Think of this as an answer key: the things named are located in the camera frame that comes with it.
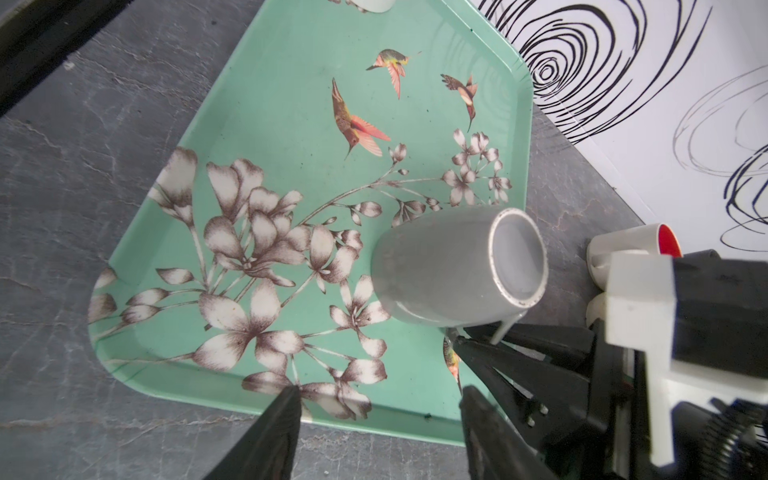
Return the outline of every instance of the mug rim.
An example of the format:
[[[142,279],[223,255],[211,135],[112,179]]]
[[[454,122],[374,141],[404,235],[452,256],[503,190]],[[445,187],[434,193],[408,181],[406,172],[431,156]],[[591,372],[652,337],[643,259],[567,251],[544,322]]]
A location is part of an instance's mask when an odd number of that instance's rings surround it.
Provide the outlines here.
[[[528,224],[531,225],[533,228],[533,231],[536,232],[536,237],[538,238],[538,242],[541,245],[541,253],[544,257],[544,262],[542,264],[543,274],[541,275],[541,281],[538,284],[538,287],[536,291],[528,298],[519,299],[512,295],[504,286],[504,283],[502,282],[501,277],[498,275],[498,272],[496,271],[496,265],[495,265],[495,256],[493,254],[493,240],[496,235],[496,229],[498,228],[498,225],[504,220],[506,217],[515,216],[515,217],[521,217],[524,219]],[[498,212],[496,214],[496,217],[493,219],[493,222],[491,223],[491,229],[488,232],[488,263],[491,267],[491,276],[493,278],[493,283],[496,285],[496,288],[498,291],[503,295],[503,297],[512,305],[522,308],[522,309],[529,309],[532,306],[536,305],[539,300],[544,296],[544,291],[546,290],[547,281],[549,279],[549,264],[547,260],[547,247],[544,245],[544,239],[541,238],[541,232],[539,232],[538,227],[536,226],[536,223],[531,219],[531,217],[525,213],[523,210],[520,210],[518,208],[509,207],[505,208],[504,210]]]

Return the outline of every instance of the black swirl pattern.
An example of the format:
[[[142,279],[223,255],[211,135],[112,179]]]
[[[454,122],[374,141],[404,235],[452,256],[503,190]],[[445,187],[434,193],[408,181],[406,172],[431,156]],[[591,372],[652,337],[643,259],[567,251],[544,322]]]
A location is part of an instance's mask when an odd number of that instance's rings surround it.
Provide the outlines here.
[[[711,8],[697,0],[650,3],[481,0],[478,7],[520,52],[536,105],[577,143],[635,114],[696,49]]]
[[[768,65],[708,91],[683,116],[673,138],[684,168],[727,177],[723,200],[735,225],[720,242],[747,252],[768,252],[766,111]]]

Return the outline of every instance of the tray rim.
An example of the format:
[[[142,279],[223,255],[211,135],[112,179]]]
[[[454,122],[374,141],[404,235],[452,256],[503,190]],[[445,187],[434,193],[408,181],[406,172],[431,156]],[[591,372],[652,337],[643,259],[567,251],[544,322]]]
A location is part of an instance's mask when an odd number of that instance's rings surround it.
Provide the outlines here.
[[[239,57],[240,51],[245,48],[245,43],[243,40],[252,35],[252,31],[256,28],[259,28],[259,21],[260,19],[265,15],[265,12],[268,11],[269,8],[272,8],[273,4],[278,3],[280,0],[266,0],[262,6],[259,8],[259,11],[254,16],[252,22],[249,24],[246,31],[243,33],[243,36],[238,41],[235,49],[232,51],[230,57],[227,59],[227,62],[224,64],[224,66],[221,69],[221,72],[217,76],[216,81],[211,86],[211,89],[206,94],[205,99],[201,103],[200,107],[197,109],[197,112],[195,113],[194,117],[188,124],[186,130],[184,131],[184,134],[182,135],[181,139],[179,140],[179,145],[185,145],[187,141],[189,140],[189,137],[192,135],[192,132],[195,130],[198,123],[201,122],[201,119],[205,117],[206,112],[211,106],[214,104],[214,98],[216,97],[216,93],[222,88],[222,85],[225,82],[225,72],[231,68],[232,64],[237,61]],[[523,144],[520,146],[520,148],[523,148],[525,151],[530,152],[530,143],[531,143],[531,124],[532,124],[532,111],[533,111],[533,80],[531,77],[531,74],[525,66],[525,63],[520,56],[520,54],[512,47],[510,43],[507,42],[507,40],[499,33],[493,26],[485,19],[485,17],[482,15],[482,13],[475,8],[475,6],[470,2],[470,0],[423,0],[423,1],[429,1],[429,2],[439,2],[442,3],[455,17],[464,25],[469,28],[469,30],[475,35],[475,37],[483,44],[485,47],[490,51],[491,54],[493,54],[499,61],[502,62],[502,64],[509,70],[511,74],[520,75],[517,71],[521,68],[525,67],[525,71],[522,72],[520,83],[525,83],[525,86],[520,89],[520,102],[524,105],[530,105],[530,108],[525,108],[526,111],[529,111],[530,114],[525,115],[524,117],[521,116],[517,119],[515,122],[515,130],[517,134],[519,134],[520,130],[524,130],[525,134],[523,135],[517,135],[513,134],[513,137],[520,137]],[[513,70],[510,67],[511,63],[517,63],[518,67]],[[525,200],[527,197],[527,191],[528,191],[528,171],[529,171],[529,161],[525,162],[525,165],[520,167],[522,171],[522,176],[525,179],[525,183],[522,184],[519,187],[519,189],[522,189],[522,210],[525,209]],[[118,242],[117,246],[115,247],[113,253],[110,255],[110,261],[111,263],[112,259],[115,257],[119,257],[122,253],[122,250],[127,248],[128,241],[127,239],[131,238],[133,235],[135,235],[135,230],[140,229],[140,216],[142,214],[142,211],[148,208],[148,204],[153,203],[153,201],[149,197],[145,197],[144,201],[142,201],[141,205],[139,206],[139,209],[137,210],[136,214],[134,215],[133,219],[131,219],[130,224],[128,225],[127,229],[125,230],[125,233],[121,237],[120,241]],[[135,375],[126,375],[121,370],[121,367],[114,368],[110,367],[105,363],[106,359],[102,359],[101,356],[98,355],[97,347],[98,347],[98,340],[94,340],[94,335],[90,332],[88,332],[89,339],[91,340],[91,347],[94,349],[94,354],[96,354],[97,359],[99,360],[99,363],[104,367],[104,369],[107,370],[110,375],[112,375],[115,379],[123,383],[124,385],[128,386],[129,388],[136,390],[137,392],[141,392],[148,396],[157,397],[160,399],[166,399],[166,400],[173,400],[177,402],[184,402],[184,403],[190,403],[193,405],[199,405],[199,406],[206,406],[210,408],[216,408],[216,409],[224,409],[229,410],[232,412],[242,412],[246,414],[251,415],[260,415],[263,409],[259,407],[253,407],[250,408],[249,406],[245,406],[240,403],[230,402],[227,400],[222,399],[215,399],[210,398],[206,396],[189,396],[185,395],[183,393],[178,393],[175,391],[170,390],[163,390],[163,389],[156,389],[153,386],[148,386],[142,383],[142,381],[135,379]],[[377,406],[377,409],[382,410],[390,410],[390,411],[396,411],[398,409],[394,409],[392,407],[388,406]],[[421,418],[422,415],[417,412],[407,412],[405,410],[402,411],[403,413],[407,413],[410,415],[416,415],[417,417]],[[444,419],[441,417],[434,418],[435,422],[447,422],[453,425],[457,425],[460,427],[461,422],[459,420],[452,420],[452,419]],[[463,446],[464,441],[463,439],[449,439],[445,437],[438,437],[433,435],[423,435],[418,433],[411,433],[411,432],[403,432],[403,431],[396,431],[391,429],[383,429],[378,427],[370,426],[366,422],[339,422],[334,421],[334,419],[328,418],[312,418],[310,420],[302,418],[302,422],[310,423],[314,425],[324,425],[329,426],[336,429],[345,429],[349,431],[354,432],[363,432],[363,433],[374,433],[378,435],[387,435],[387,436],[393,436],[393,437],[399,437],[404,439],[411,439],[411,440],[419,440],[424,442],[432,442],[432,443],[439,443],[443,445],[456,445],[456,446]]]

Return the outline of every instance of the mug handle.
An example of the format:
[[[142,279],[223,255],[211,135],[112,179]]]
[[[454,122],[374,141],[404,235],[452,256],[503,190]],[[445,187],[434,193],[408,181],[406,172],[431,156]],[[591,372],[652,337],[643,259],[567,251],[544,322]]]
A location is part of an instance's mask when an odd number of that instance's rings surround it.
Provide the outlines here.
[[[592,326],[592,323],[596,319],[603,319],[605,320],[605,299],[607,298],[607,294],[605,292],[598,294],[595,298],[590,300],[590,302],[587,304],[587,312],[586,312],[586,318],[587,318],[587,328]]]
[[[590,259],[592,268],[605,268],[606,266],[610,265],[612,253],[636,253],[639,255],[650,255],[647,250],[642,249],[617,250],[615,252],[599,253],[598,255],[593,255]]]
[[[512,326],[515,325],[518,320],[524,317],[526,313],[528,313],[528,311],[523,310],[522,312],[516,313],[515,315],[513,315],[512,317],[506,320],[502,320],[502,324],[498,326],[493,336],[491,337],[491,345],[496,345],[497,343],[501,342],[501,340],[504,338],[504,335],[507,334],[509,329],[511,329]]]

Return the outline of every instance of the flower illustration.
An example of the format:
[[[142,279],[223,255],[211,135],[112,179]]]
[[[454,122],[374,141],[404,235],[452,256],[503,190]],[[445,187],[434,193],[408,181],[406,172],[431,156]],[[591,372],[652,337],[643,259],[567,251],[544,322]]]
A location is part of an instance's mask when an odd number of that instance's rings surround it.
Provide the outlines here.
[[[495,203],[498,203],[499,201],[504,203],[509,202],[509,197],[507,196],[507,192],[505,192],[505,190],[509,190],[510,188],[512,188],[512,185],[509,183],[509,179],[506,177],[493,177],[488,179],[488,189],[493,190]]]
[[[378,359],[386,351],[386,343],[381,339],[370,339],[360,331],[364,326],[383,322],[389,318],[389,314],[382,307],[378,300],[371,302],[368,306],[368,300],[373,295],[373,281],[370,275],[362,275],[355,287],[355,293],[352,295],[349,291],[349,284],[346,281],[341,282],[341,297],[346,308],[346,312],[338,306],[330,307],[330,315],[336,325],[345,329],[354,329],[357,338],[360,340],[362,348],[373,358]]]
[[[287,355],[300,352],[304,341],[289,330],[265,332],[280,314],[280,300],[274,284],[261,281],[253,291],[250,313],[225,296],[200,295],[200,313],[209,325],[226,330],[207,340],[191,359],[207,369],[226,372],[237,364],[248,343],[256,339],[256,360],[269,371],[285,374]]]
[[[397,227],[405,222],[409,222],[414,218],[420,217],[426,211],[426,205],[417,201],[410,200],[407,202],[397,199],[397,213],[392,219],[392,226]]]
[[[91,297],[91,304],[88,306],[88,323],[97,322],[105,319],[118,309],[114,298],[109,293],[99,293]]]
[[[310,229],[305,225],[291,228],[288,216],[273,214],[270,217],[258,210],[251,214],[250,222],[254,246],[247,256],[230,219],[222,216],[208,221],[203,238],[217,263],[253,278],[268,278],[280,286],[294,286],[294,282],[277,275],[271,267],[275,263],[304,263],[303,252],[309,248]]]
[[[94,290],[104,288],[105,286],[110,286],[117,279],[118,279],[118,275],[114,272],[112,267],[107,266],[106,268],[104,268],[104,270],[101,271],[101,274],[96,279]]]
[[[317,403],[330,415],[338,419],[368,418],[371,411],[370,399],[357,392],[350,383],[372,384],[386,379],[384,364],[379,360],[353,359],[341,372],[325,366],[335,382],[314,382],[299,385],[303,399]],[[243,379],[243,388],[251,392],[279,394],[292,383],[283,374],[260,372]]]
[[[498,148],[488,148],[488,135],[480,132],[478,135],[478,149],[480,150],[480,158],[484,158],[487,162],[498,160]]]
[[[181,285],[194,280],[192,272],[185,268],[157,268],[155,271],[168,285]]]
[[[196,170],[197,155],[192,150],[176,147],[147,194],[165,213],[187,225],[194,224],[192,185]]]
[[[451,207],[459,205],[462,202],[462,197],[467,201],[468,205],[474,205],[475,193],[469,184],[475,181],[477,174],[467,164],[462,165],[459,173],[461,176],[457,175],[453,170],[448,170],[442,176],[442,180],[450,187],[453,187],[450,197]]]
[[[475,155],[480,153],[480,136],[478,134],[472,135],[472,137],[470,138],[468,147],[467,147],[466,139],[464,139],[464,132],[462,132],[458,128],[453,132],[453,139],[456,141],[459,147],[462,148],[462,152],[460,154],[456,154],[452,158],[454,164],[456,165],[466,164],[467,160],[470,157],[474,157]]]
[[[509,197],[505,190],[512,188],[512,184],[506,177],[498,177],[498,171],[502,169],[502,163],[499,160],[493,161],[493,177],[488,179],[488,189],[493,191],[494,203],[498,204],[499,201],[504,203],[509,202]]]
[[[355,225],[362,225],[360,215],[365,215],[368,218],[376,218],[382,214],[382,206],[371,201],[362,202],[357,205],[339,206],[349,208],[349,215],[352,217],[352,222],[354,222]]]
[[[389,156],[392,157],[392,163],[396,164],[401,162],[408,154],[408,149],[405,144],[398,144],[395,150],[389,149]]]
[[[442,207],[440,207],[440,202],[438,202],[435,198],[427,197],[426,202],[427,202],[427,205],[429,205],[429,208],[433,212],[436,212],[438,210],[442,210]]]
[[[359,252],[354,247],[344,246],[336,251],[336,256],[328,263],[336,244],[333,233],[323,225],[316,225],[310,241],[310,268],[314,272],[317,286],[325,293],[328,283],[340,283],[349,276],[352,264]]]
[[[381,382],[387,378],[380,359],[388,346],[384,339],[370,338],[363,334],[362,330],[363,327],[381,323],[390,317],[378,300],[371,301],[374,292],[369,275],[362,275],[354,288],[349,285],[350,272],[361,256],[364,244],[360,232],[347,227],[353,227],[353,223],[360,225],[364,217],[381,217],[382,205],[376,198],[360,197],[352,201],[344,199],[351,200],[353,194],[362,195],[362,192],[392,198],[398,204],[397,213],[392,219],[392,225],[396,227],[422,216],[427,207],[437,211],[448,202],[421,193],[418,186],[422,185],[422,182],[448,184],[451,187],[449,201],[452,206],[464,200],[467,204],[476,201],[482,203],[484,199],[472,192],[471,184],[476,182],[483,168],[490,170],[490,165],[493,164],[495,173],[490,177],[492,182],[489,188],[494,191],[497,200],[506,201],[505,190],[509,188],[510,183],[508,179],[497,175],[502,165],[498,161],[498,151],[488,148],[488,137],[483,133],[473,134],[468,146],[461,131],[454,132],[453,136],[462,149],[462,152],[452,159],[454,164],[460,167],[458,170],[449,170],[441,177],[406,180],[403,177],[409,175],[409,170],[401,163],[406,161],[407,150],[404,144],[397,144],[389,149],[392,163],[383,175],[371,179],[367,184],[357,185],[344,193],[336,194],[324,204],[310,208],[310,212],[298,221],[294,221],[294,211],[303,200],[299,191],[291,190],[280,196],[268,190],[263,185],[266,178],[264,170],[243,158],[228,166],[209,163],[206,165],[207,176],[220,214],[207,217],[202,232],[203,239],[200,239],[194,225],[192,208],[197,155],[183,148],[176,149],[158,176],[149,196],[163,211],[188,226],[200,262],[200,271],[193,273],[186,268],[173,266],[157,268],[157,275],[164,283],[161,286],[148,286],[142,291],[132,292],[122,312],[119,312],[114,298],[109,294],[94,295],[88,314],[89,322],[103,320],[106,323],[110,319],[119,319],[119,323],[91,327],[95,330],[91,338],[105,339],[138,323],[160,321],[157,319],[164,316],[162,312],[165,310],[197,305],[206,325],[205,329],[196,331],[204,338],[183,350],[186,353],[164,359],[112,360],[191,360],[206,369],[227,372],[238,364],[248,346],[254,341],[253,354],[266,371],[247,376],[242,381],[244,389],[277,394],[286,386],[295,384],[299,386],[303,400],[316,402],[338,419],[367,418],[372,403],[366,395],[356,390],[356,386]],[[412,195],[410,198],[414,200],[404,197],[407,195]],[[348,209],[351,221],[343,215],[328,215],[327,209],[332,207]],[[319,221],[319,218],[315,218],[319,214],[326,220]],[[204,254],[205,247],[213,253],[213,262],[210,254]],[[280,267],[280,273],[289,277],[286,278],[277,275],[273,270],[280,264],[298,268]],[[305,270],[303,265],[309,267],[309,275],[281,302],[276,287],[296,287],[293,275],[298,274],[299,270]],[[243,282],[243,279],[247,279],[244,288],[239,288],[239,293],[230,294],[233,287]],[[117,280],[118,275],[107,269],[97,281],[97,288],[106,287]],[[329,316],[336,327],[320,327],[308,332],[272,329],[283,308],[298,298],[313,280],[323,293],[329,284],[339,285],[343,305],[329,307]],[[250,306],[243,307],[240,302],[244,301],[246,295],[250,296]],[[219,329],[218,334],[205,333],[214,327]],[[368,358],[357,359],[343,351],[313,345],[310,340],[345,330],[355,332]],[[336,369],[318,358],[326,354],[333,356],[336,361],[339,361],[339,357],[345,359],[346,368]],[[302,384],[299,378],[304,376],[300,376],[298,368],[303,368],[303,363],[296,362],[297,356],[313,359],[329,376],[324,379],[312,376]],[[286,376],[289,360],[293,367],[293,382]],[[447,367],[451,369],[453,365],[447,364]]]
[[[261,186],[264,170],[244,158],[229,167],[209,163],[206,169],[222,215],[235,223],[247,212],[250,193]]]
[[[271,190],[267,190],[264,187],[256,187],[251,190],[248,199],[250,215],[253,216],[256,213],[260,213],[270,218],[288,215],[289,212],[296,208],[296,205],[299,204],[302,198],[302,194],[296,190],[288,192],[281,198],[280,195]]]
[[[362,250],[363,243],[362,240],[360,240],[359,231],[342,230],[340,232],[336,232],[331,230],[331,233],[333,234],[333,239],[336,241],[337,249],[347,246],[357,250],[357,253],[360,253],[360,250]]]

